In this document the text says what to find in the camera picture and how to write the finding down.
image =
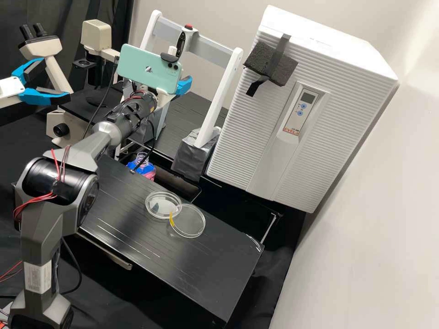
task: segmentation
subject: black foam block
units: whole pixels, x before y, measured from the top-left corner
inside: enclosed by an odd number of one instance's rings
[[[272,74],[267,74],[267,67],[276,49],[263,42],[258,42],[244,63],[244,66],[261,75],[267,75],[269,80],[278,86],[285,86],[298,62],[282,54],[279,63]]]

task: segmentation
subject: gray robotic arm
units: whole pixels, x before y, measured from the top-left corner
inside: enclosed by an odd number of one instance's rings
[[[47,151],[32,160],[16,185],[17,204],[50,192],[50,200],[31,203],[21,212],[21,253],[25,289],[11,305],[8,326],[19,328],[70,327],[73,311],[59,293],[56,268],[60,241],[76,233],[92,207],[98,190],[96,161],[138,129],[157,107],[150,92],[127,99],[93,127],[93,134],[73,145],[65,159],[65,179],[58,180],[55,159],[64,149]]]

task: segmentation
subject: petri dish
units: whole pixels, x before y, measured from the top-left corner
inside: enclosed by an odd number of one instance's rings
[[[168,191],[152,192],[145,199],[146,210],[159,219],[169,219],[170,213],[177,216],[181,211],[181,208],[178,208],[181,204],[180,198]]]
[[[177,206],[177,214],[172,213],[169,223],[175,232],[185,238],[196,238],[203,233],[206,227],[206,219],[203,213],[190,203]]]

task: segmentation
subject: control panel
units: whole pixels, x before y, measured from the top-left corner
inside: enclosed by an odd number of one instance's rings
[[[283,131],[298,136],[318,97],[315,91],[302,89]]]

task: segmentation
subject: sticker label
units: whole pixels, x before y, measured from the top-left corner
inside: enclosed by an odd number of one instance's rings
[[[26,290],[45,293],[50,289],[52,284],[52,261],[49,260],[43,266],[24,264],[24,283]]]

